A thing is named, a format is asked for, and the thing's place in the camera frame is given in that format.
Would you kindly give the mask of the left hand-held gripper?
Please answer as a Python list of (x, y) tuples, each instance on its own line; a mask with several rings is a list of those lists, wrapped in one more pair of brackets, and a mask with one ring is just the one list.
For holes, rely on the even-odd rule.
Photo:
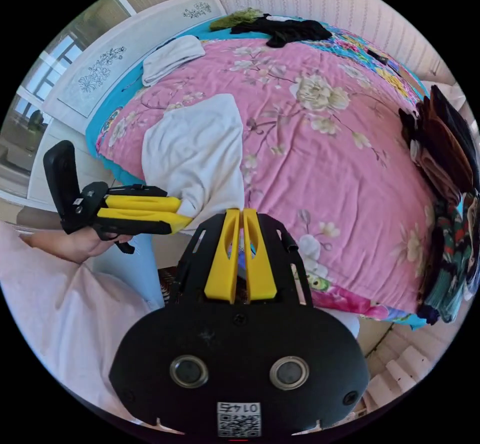
[[(181, 203), (156, 186), (109, 187), (104, 182), (94, 182), (79, 197), (62, 203), (61, 226), (68, 235), (92, 228), (103, 241), (110, 235), (170, 235), (185, 229), (193, 220), (176, 213)], [(116, 246), (124, 254), (135, 251), (129, 243)]]

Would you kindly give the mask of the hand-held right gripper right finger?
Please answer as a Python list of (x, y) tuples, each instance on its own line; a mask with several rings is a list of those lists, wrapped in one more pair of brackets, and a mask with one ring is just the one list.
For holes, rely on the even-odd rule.
[(243, 210), (243, 243), (247, 300), (268, 301), (277, 295), (272, 268), (257, 211)]

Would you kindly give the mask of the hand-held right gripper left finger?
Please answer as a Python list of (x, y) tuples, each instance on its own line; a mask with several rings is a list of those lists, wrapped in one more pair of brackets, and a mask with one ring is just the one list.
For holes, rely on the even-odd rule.
[(225, 213), (218, 244), (216, 245), (204, 294), (210, 300), (235, 302), (238, 249), (240, 237), (240, 211), (228, 209)]

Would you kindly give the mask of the person's left hand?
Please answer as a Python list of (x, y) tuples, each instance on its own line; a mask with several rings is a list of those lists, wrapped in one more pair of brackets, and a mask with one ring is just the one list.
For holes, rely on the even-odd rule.
[(117, 243), (129, 243), (133, 237), (111, 234), (108, 240), (101, 240), (93, 228), (86, 227), (72, 234), (66, 234), (63, 230), (49, 230), (22, 234), (20, 238), (34, 249), (80, 265), (103, 254)]

